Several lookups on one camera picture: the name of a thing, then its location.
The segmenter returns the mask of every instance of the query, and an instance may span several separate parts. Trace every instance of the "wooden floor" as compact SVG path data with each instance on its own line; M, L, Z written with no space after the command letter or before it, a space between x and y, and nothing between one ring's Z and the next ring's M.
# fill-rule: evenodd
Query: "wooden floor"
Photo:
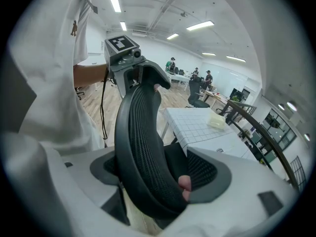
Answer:
M102 123L100 117L100 103L102 97L102 87L103 83L100 82L97 83L96 88L94 85L92 85L80 89L80 91L85 92L84 95L81 95L81 103L83 104L87 113L92 117L92 119L97 124L97 127L99 128L101 134ZM162 87L160 87L158 90L161 94L160 109L166 107L183 108L187 106L188 97L190 95L189 87L186 91L184 91L184 86L178 86L177 83L172 83L171 88L169 90L166 90ZM212 98L208 98L207 103L211 105L213 101L214 100ZM108 146L114 145L114 129L120 103L121 97L119 95L118 88L116 87L116 85L113 85L110 81L107 81L104 93L103 106L106 132L108 135L106 143ZM215 110L216 108L223 108L223 106L217 106L215 104L213 110ZM165 124L166 121L164 120L162 114L158 112L157 131L159 134L162 133ZM172 132L168 130L163 140L164 144L170 144L173 138L174 136ZM124 200L127 208L127 216L130 220L131 227L133 229L154 236L161 232L161 229L155 224L152 218L148 217L147 215L144 215L136 208L136 206L129 199L126 191L124 191Z

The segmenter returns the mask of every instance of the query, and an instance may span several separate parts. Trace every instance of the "white sleeve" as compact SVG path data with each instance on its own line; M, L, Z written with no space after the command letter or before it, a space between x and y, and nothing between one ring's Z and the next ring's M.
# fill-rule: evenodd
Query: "white sleeve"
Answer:
M81 0L82 7L79 15L79 20L77 23L77 33L74 51L74 65L86 60L88 58L87 43L86 43L86 30L90 14L90 5L86 0Z

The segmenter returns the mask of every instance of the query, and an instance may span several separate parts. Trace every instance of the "white shirt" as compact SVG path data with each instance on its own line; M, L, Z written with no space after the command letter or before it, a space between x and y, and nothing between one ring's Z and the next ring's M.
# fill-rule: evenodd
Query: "white shirt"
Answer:
M104 147L74 89L73 65L88 57L89 13L86 0L34 0L8 42L13 60L37 94L20 132L62 155ZM76 36L71 35L74 21Z

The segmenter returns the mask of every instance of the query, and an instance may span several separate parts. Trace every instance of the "ceiling beam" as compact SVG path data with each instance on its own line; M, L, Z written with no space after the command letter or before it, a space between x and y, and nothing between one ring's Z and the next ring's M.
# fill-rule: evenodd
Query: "ceiling beam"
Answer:
M160 8L158 15L153 19L152 23L150 24L148 30L151 30L152 28L155 28L164 13L169 9L170 5L174 2L175 0L166 0L164 5Z

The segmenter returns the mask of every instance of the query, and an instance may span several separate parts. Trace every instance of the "black cable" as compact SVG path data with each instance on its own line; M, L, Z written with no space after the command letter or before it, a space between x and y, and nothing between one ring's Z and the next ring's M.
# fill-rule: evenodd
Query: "black cable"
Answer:
M101 105L100 105L100 116L101 116L101 122L102 122L102 132L103 132L103 139L106 140L108 139L107 132L105 130L105 124L104 124L104 110L103 110L103 97L104 97L104 91L105 91L105 85L107 82L107 77L109 74L109 70L107 69L104 75L104 80L103 80L103 89L102 89L102 98L101 98Z

